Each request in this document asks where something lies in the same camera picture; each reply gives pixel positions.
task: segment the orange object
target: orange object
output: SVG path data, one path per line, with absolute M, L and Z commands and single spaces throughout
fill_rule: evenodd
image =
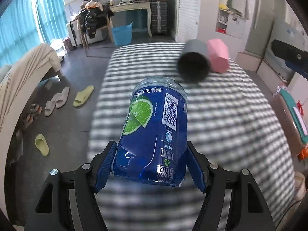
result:
M 298 158 L 300 160 L 304 160 L 306 157 L 308 157 L 308 144 L 306 145 L 306 147 L 298 155 Z

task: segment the wooden desk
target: wooden desk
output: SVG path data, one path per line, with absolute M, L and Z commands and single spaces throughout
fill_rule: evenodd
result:
M 152 37 L 151 33 L 151 17 L 152 17 L 152 11 L 150 7 L 150 2 L 138 2 L 138 3 L 125 3 L 121 5 L 115 5 L 109 7 L 113 13 L 119 12 L 119 11 L 129 11 L 129 10 L 135 10 L 135 9 L 146 9 L 147 10 L 147 32 L 149 33 L 149 36 Z

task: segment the blue basket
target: blue basket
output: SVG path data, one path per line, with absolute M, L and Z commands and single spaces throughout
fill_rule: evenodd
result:
M 127 26 L 112 28 L 112 36 L 117 46 L 123 46 L 131 43 L 131 30 L 133 23 Z

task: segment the clothes pile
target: clothes pile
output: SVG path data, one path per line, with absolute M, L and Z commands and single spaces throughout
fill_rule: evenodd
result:
M 90 38 L 94 38 L 96 29 L 107 25 L 107 16 L 110 18 L 113 15 L 108 3 L 102 5 L 100 2 L 90 1 L 80 10 L 81 29 Z

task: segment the plastic bottle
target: plastic bottle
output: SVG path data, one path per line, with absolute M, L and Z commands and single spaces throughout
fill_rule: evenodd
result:
M 151 77 L 133 90 L 113 173 L 180 186 L 186 172 L 187 95 L 174 80 Z

